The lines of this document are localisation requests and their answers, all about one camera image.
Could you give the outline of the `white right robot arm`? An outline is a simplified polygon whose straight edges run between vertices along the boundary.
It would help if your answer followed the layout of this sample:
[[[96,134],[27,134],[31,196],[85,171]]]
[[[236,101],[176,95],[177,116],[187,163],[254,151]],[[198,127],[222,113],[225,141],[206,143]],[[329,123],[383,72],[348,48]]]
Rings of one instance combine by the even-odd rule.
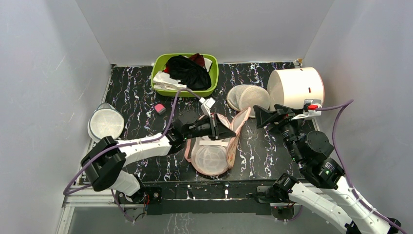
[[[344,234],[396,234],[401,223],[382,215],[355,188],[337,153],[336,140],[321,131],[300,134],[298,121],[318,117],[326,109],[318,99],[306,99],[302,109],[276,104],[273,111],[254,106],[256,125],[272,124],[271,131],[280,133],[300,173],[320,194],[295,177],[284,173],[271,186],[259,186],[251,195],[259,203],[294,202],[324,218]]]

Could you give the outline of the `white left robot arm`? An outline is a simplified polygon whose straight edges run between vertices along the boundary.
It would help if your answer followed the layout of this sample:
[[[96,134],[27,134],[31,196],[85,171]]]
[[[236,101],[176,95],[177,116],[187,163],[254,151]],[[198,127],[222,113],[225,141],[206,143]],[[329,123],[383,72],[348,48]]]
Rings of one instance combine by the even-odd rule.
[[[235,135],[217,113],[201,117],[188,113],[177,117],[163,133],[150,137],[117,141],[106,136],[87,153],[81,165],[94,191],[116,190],[132,202],[139,203],[146,195],[144,185],[138,176],[123,170],[126,165],[154,156],[172,155],[183,149],[187,140],[192,138],[222,140]]]

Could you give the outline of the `black bra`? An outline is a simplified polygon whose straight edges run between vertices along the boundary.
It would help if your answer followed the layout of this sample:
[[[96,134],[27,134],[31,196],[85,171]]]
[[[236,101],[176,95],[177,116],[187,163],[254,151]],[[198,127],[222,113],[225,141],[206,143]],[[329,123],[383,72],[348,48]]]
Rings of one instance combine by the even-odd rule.
[[[183,55],[171,57],[163,72],[172,79],[180,80],[187,88],[194,91],[207,90],[212,86],[209,72]]]

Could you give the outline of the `floral mesh laundry bag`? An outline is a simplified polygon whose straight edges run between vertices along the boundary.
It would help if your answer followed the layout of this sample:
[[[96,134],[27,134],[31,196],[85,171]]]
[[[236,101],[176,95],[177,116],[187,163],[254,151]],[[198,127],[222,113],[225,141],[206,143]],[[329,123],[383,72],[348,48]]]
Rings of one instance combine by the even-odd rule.
[[[222,140],[207,136],[187,140],[185,159],[197,172],[206,176],[219,176],[234,166],[241,129],[248,120],[251,108],[240,111],[232,121],[218,114],[218,119],[236,135]]]

